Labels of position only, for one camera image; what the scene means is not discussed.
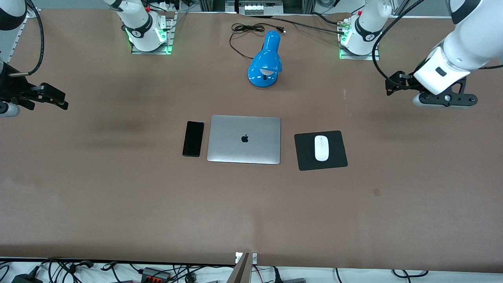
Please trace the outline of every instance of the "computer mouse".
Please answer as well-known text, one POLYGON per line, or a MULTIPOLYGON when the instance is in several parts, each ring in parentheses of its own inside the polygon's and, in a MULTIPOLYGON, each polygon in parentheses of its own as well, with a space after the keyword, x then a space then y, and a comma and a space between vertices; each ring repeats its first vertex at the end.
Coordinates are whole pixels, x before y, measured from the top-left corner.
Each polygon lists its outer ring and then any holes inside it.
POLYGON ((328 139, 324 135, 317 135, 314 138, 314 157, 318 161, 326 161, 328 155, 328 139))

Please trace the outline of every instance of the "black mouse pad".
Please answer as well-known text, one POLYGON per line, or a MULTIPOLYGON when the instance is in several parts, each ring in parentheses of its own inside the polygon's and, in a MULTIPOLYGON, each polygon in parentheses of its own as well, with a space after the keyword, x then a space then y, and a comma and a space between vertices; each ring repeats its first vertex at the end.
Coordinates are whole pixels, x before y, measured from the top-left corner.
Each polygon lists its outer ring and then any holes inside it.
POLYGON ((341 131, 298 133, 294 137, 300 171, 346 167, 348 165, 341 131), (324 135, 328 139, 328 159, 326 161, 318 161, 314 157, 314 137, 317 135, 324 135))

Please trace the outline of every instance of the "laptop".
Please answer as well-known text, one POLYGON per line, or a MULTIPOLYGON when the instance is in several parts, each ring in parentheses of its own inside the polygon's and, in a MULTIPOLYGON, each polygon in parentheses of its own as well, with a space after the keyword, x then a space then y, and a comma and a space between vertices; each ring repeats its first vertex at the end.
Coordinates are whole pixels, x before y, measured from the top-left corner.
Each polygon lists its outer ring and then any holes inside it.
POLYGON ((280 153, 280 118, 211 117, 208 161, 279 164, 280 153))

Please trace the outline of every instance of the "black smartphone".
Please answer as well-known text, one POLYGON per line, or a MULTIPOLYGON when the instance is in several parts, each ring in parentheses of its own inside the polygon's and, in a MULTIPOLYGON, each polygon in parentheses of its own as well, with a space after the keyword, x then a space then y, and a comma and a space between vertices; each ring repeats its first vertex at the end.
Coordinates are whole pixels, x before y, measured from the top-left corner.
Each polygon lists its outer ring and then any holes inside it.
POLYGON ((201 143, 203 141, 203 122, 187 122, 185 130, 185 142, 183 156, 199 157, 201 154, 201 143))

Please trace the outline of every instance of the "desk lamp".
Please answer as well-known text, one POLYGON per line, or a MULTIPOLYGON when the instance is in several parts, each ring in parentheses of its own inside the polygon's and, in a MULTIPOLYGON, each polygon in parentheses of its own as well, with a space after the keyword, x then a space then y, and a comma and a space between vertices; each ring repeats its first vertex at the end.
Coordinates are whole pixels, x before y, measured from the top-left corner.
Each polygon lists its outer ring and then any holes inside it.
POLYGON ((248 80, 259 88, 272 86, 281 72, 281 58, 278 54, 280 33, 272 30, 267 32, 262 50, 253 58, 248 68, 248 80))

